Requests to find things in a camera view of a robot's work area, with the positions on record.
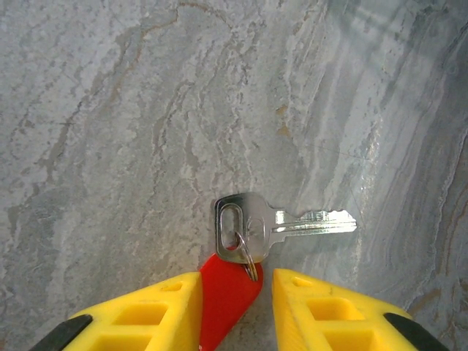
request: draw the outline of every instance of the key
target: key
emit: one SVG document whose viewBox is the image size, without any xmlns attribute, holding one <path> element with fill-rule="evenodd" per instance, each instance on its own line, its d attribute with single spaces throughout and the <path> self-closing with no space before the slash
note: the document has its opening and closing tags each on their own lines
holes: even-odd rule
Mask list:
<svg viewBox="0 0 468 351">
<path fill-rule="evenodd" d="M 235 233 L 242 237 L 253 262 L 259 263 L 275 243 L 288 236 L 350 233 L 357 227 L 347 211 L 312 211 L 294 217 L 282 209 L 271 208 L 254 192 L 223 197 L 215 202 L 214 212 L 216 253 L 222 260 L 241 264 L 249 263 L 249 257 L 239 241 L 235 242 L 237 247 L 229 242 Z"/>
</svg>

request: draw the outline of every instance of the gray floor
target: gray floor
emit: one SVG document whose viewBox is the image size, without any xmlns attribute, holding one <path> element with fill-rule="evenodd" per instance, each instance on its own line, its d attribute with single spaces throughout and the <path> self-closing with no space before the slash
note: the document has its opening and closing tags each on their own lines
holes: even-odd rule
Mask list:
<svg viewBox="0 0 468 351">
<path fill-rule="evenodd" d="M 295 238 L 219 350 L 276 350 L 271 273 L 407 309 L 468 350 L 463 0 L 5 0 L 0 350 L 199 268 L 255 191 L 353 234 Z"/>
</svg>

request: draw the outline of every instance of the stone countertop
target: stone countertop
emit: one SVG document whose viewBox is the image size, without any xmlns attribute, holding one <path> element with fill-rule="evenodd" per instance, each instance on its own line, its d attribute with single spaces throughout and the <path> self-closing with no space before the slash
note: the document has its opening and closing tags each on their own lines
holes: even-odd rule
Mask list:
<svg viewBox="0 0 468 351">
<path fill-rule="evenodd" d="M 347 209 L 286 240 L 222 350 L 276 350 L 271 273 L 407 309 L 468 350 L 468 7 L 11 1 L 0 10 L 0 350 L 198 269 L 212 201 Z"/>
</svg>

